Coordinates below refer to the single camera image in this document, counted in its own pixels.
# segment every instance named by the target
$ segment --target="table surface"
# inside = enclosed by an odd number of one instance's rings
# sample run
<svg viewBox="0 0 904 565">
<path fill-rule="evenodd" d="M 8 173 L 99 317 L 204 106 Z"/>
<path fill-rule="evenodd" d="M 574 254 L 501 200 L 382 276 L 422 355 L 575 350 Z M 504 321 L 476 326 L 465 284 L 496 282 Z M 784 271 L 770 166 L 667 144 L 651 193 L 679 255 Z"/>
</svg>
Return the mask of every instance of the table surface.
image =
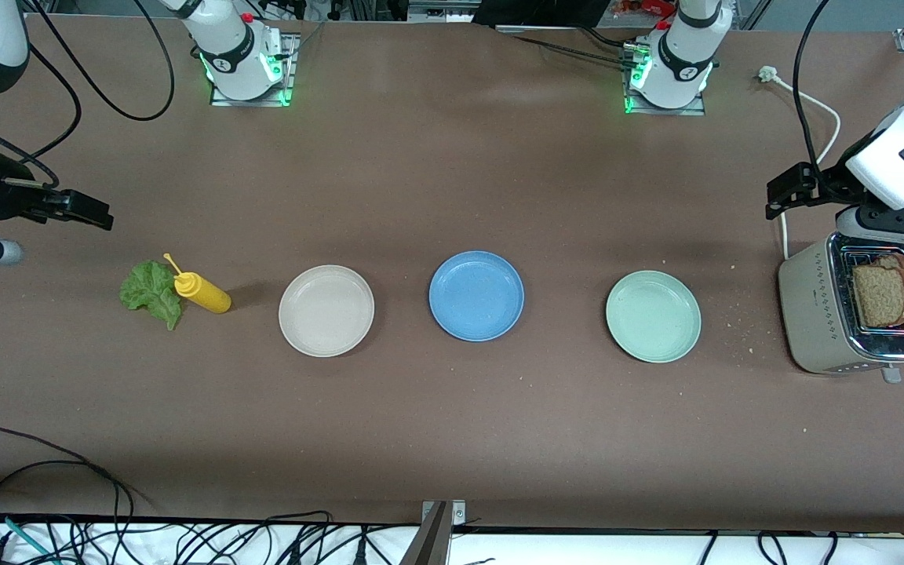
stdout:
<svg viewBox="0 0 904 565">
<path fill-rule="evenodd" d="M 119 104 L 160 106 L 144 21 L 57 20 Z M 86 112 L 46 163 L 110 203 L 115 228 L 0 222 L 27 251 L 0 268 L 0 425 L 100 462 L 143 493 L 140 512 L 406 521 L 425 498 L 465 498 L 480 523 L 904 530 L 904 382 L 804 374 L 779 317 L 764 187 L 804 149 L 786 92 L 753 76 L 789 76 L 796 35 L 731 33 L 707 116 L 667 118 L 624 115 L 610 68 L 491 29 L 330 23 L 302 50 L 291 108 L 230 110 L 208 106 L 186 30 L 164 21 L 176 100 L 141 124 L 30 27 Z M 904 55 L 884 33 L 815 35 L 801 86 L 842 112 L 833 161 L 904 99 Z M 831 121 L 810 115 L 824 143 Z M 70 117 L 35 62 L 0 96 L 0 133 L 22 147 Z M 832 217 L 792 212 L 794 253 Z M 527 293 L 516 328 L 483 344 L 427 305 L 438 265 L 473 248 L 511 261 Z M 166 251 L 233 310 L 188 305 L 172 333 L 125 310 L 126 273 Z M 333 359 L 299 354 L 277 323 L 284 287 L 317 264 L 354 268 L 377 301 L 366 340 Z M 607 292 L 639 269 L 699 301 L 702 335 L 677 362 L 639 362 L 607 332 Z M 35 457 L 50 454 L 0 437 L 0 475 Z M 8 494 L 0 510 L 111 511 L 78 469 Z"/>
</svg>

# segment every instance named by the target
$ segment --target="green lettuce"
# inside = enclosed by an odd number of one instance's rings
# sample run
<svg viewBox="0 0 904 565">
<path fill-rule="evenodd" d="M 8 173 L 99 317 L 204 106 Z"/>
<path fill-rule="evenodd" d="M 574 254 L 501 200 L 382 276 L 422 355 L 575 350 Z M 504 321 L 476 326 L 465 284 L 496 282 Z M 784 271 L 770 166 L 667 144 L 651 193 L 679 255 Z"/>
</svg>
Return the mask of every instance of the green lettuce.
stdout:
<svg viewBox="0 0 904 565">
<path fill-rule="evenodd" d="M 128 310 L 148 308 L 148 314 L 166 322 L 166 329 L 171 332 L 183 314 L 180 297 L 173 292 L 173 273 L 157 261 L 135 265 L 121 283 L 121 304 Z"/>
</svg>

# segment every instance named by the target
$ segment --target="white plate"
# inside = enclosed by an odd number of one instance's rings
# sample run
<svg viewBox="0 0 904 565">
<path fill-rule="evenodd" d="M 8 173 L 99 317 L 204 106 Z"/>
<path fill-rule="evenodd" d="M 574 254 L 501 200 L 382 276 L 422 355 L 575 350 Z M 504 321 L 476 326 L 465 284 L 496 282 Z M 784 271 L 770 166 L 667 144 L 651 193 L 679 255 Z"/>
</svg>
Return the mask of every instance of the white plate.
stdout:
<svg viewBox="0 0 904 565">
<path fill-rule="evenodd" d="M 369 283 L 349 268 L 325 264 L 292 280 L 277 311 L 291 347 L 312 357 L 336 357 L 372 328 L 376 301 Z"/>
</svg>

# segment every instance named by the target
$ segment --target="mustard bottle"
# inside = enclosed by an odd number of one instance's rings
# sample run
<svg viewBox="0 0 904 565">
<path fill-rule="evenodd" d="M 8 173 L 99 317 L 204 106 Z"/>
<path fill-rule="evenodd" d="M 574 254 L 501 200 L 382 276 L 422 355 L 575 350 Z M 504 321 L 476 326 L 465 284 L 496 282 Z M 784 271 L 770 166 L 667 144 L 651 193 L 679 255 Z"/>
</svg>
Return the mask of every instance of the mustard bottle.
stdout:
<svg viewBox="0 0 904 565">
<path fill-rule="evenodd" d="M 178 275 L 173 277 L 173 287 L 181 297 L 185 297 L 192 303 L 200 305 L 209 312 L 215 312 L 215 314 L 222 314 L 229 310 L 232 299 L 229 294 L 225 293 L 225 290 L 219 289 L 197 272 L 180 271 L 169 253 L 163 253 L 162 257 L 169 261 L 169 264 L 178 272 Z"/>
</svg>

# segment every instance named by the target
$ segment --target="toaster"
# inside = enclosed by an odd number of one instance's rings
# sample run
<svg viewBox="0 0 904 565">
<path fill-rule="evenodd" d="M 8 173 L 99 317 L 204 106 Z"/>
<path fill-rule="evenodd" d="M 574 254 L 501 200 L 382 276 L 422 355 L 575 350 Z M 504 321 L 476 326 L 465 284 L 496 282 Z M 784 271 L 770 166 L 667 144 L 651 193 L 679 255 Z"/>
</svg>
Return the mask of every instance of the toaster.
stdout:
<svg viewBox="0 0 904 565">
<path fill-rule="evenodd" d="M 861 322 L 853 267 L 871 264 L 904 245 L 833 233 L 779 268 L 779 297 L 790 355 L 811 373 L 843 376 L 882 369 L 888 382 L 901 380 L 904 324 L 869 328 Z"/>
</svg>

